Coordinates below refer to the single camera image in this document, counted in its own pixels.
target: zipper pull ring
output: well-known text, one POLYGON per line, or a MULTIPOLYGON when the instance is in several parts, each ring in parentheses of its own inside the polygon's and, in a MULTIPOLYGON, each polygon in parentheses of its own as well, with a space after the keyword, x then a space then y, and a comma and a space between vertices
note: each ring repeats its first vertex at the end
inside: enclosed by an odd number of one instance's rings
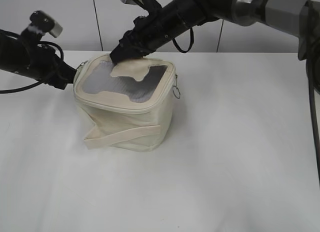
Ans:
POLYGON ((178 100, 181 99, 181 92, 180 89, 178 88, 178 75, 175 75, 175 85, 173 86, 173 95, 176 97, 178 100))

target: bag strap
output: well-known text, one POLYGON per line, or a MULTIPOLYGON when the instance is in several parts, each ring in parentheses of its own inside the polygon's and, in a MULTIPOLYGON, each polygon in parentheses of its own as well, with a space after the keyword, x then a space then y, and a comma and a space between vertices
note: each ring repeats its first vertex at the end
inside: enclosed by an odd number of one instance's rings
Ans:
POLYGON ((154 136, 161 133, 161 126, 145 126, 127 129, 118 133, 110 134, 102 138, 84 139, 88 149, 97 149, 112 146, 121 142, 131 141, 145 136, 154 136))

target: metal ring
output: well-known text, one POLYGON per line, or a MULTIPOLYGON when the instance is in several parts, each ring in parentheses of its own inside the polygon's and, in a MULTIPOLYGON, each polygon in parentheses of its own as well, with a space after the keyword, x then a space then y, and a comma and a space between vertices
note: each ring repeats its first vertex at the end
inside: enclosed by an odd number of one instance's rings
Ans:
POLYGON ((176 97, 178 100, 180 100, 180 98, 181 98, 180 89, 176 85, 174 85, 172 91, 173 91, 174 97, 176 97))

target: zipper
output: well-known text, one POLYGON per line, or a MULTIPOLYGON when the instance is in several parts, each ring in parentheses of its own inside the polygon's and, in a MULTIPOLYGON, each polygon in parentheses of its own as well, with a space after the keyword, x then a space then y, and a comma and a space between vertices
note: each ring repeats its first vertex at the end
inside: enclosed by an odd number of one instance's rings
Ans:
MULTIPOLYGON (((87 63, 84 68, 82 68, 82 70, 88 68, 92 61, 90 63, 87 63)), ((149 106, 147 108, 144 108, 144 109, 128 109, 128 108, 118 108, 118 107, 112 107, 112 106, 107 106, 107 105, 104 105, 104 104, 99 104, 99 103, 95 103, 95 102, 90 102, 86 99, 83 99, 81 97, 79 97, 77 94, 76 94, 76 85, 74 86, 74 95, 75 95, 75 98, 80 101, 81 103, 87 105, 87 106, 91 106, 91 107, 94 107, 94 108, 97 108, 97 109, 101 109, 101 110, 108 110, 108 111, 111 111, 111 112, 117 112, 117 113, 122 113, 122 114, 132 114, 132 115, 137 115, 137 114, 144 114, 144 113, 147 113, 149 111, 151 111, 153 108, 157 107, 160 103, 163 102, 163 100, 165 99, 166 96, 168 96, 168 93, 171 92, 171 88, 172 86, 174 85, 175 83, 175 80, 176 80, 176 73, 172 73, 171 75, 171 78, 168 79, 166 85, 164 86, 164 89, 163 91, 167 91, 166 93, 162 93, 162 96, 160 96, 158 98, 158 100, 152 105, 152 106, 149 106)))

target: white wall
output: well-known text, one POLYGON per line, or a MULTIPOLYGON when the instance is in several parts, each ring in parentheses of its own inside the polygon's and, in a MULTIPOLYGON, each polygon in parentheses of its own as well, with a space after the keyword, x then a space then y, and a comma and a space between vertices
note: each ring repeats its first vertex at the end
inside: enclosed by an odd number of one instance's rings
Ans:
POLYGON ((100 50, 93 0, 0 0, 0 29, 18 34, 30 23, 32 12, 43 10, 64 28, 57 42, 64 50, 100 50))
MULTIPOLYGON (((171 0, 158 0, 163 6, 171 0)), ((95 0, 101 38, 105 51, 111 51, 127 30, 134 26, 133 20, 145 15, 138 6, 124 5, 119 0, 95 0)), ((101 50, 93 0, 0 0, 0 29, 20 33, 29 23, 35 10, 44 10, 55 18, 64 31, 55 41, 64 50, 101 50)), ((222 21, 196 26, 193 52, 215 52, 222 21)), ((189 33, 181 35, 178 42, 182 48, 189 46, 189 33)), ((263 24, 241 27, 224 23, 220 52, 296 52, 298 39, 263 24)), ((158 51, 176 52, 173 43, 158 51)))

